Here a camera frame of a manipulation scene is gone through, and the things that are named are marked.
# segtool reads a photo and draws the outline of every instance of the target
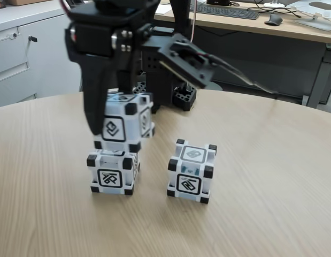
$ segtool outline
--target toy cube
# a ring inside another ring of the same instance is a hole
[[[140,170],[137,153],[96,150],[88,156],[87,166],[93,176],[92,192],[133,194],[134,181]]]
[[[215,145],[195,147],[178,139],[175,155],[168,164],[167,195],[208,203],[216,153]]]
[[[102,133],[94,136],[96,149],[138,153],[141,139],[152,137],[152,94],[108,94]]]

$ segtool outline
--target computer mouse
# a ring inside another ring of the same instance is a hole
[[[279,26],[281,25],[283,19],[274,13],[270,14],[270,20],[266,21],[265,24],[270,25],[270,26]]]

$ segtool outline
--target wooden table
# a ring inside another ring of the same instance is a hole
[[[200,90],[153,119],[117,196],[90,191],[82,94],[0,108],[0,257],[331,257],[331,114]],[[218,145],[208,205],[166,196],[177,138]]]

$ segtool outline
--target drawer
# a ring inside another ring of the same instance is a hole
[[[7,77],[7,74],[4,74],[7,71],[0,73],[0,107],[17,103],[37,93],[32,83],[31,69],[28,69],[26,64],[18,65],[9,71],[13,75]]]
[[[17,28],[0,31],[0,72],[27,62],[23,40]]]

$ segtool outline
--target desk leg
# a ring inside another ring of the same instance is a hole
[[[307,102],[308,107],[317,108],[321,96],[325,90],[328,82],[329,74],[331,72],[331,44],[327,44],[325,54],[320,63],[318,73],[315,78],[313,88]]]

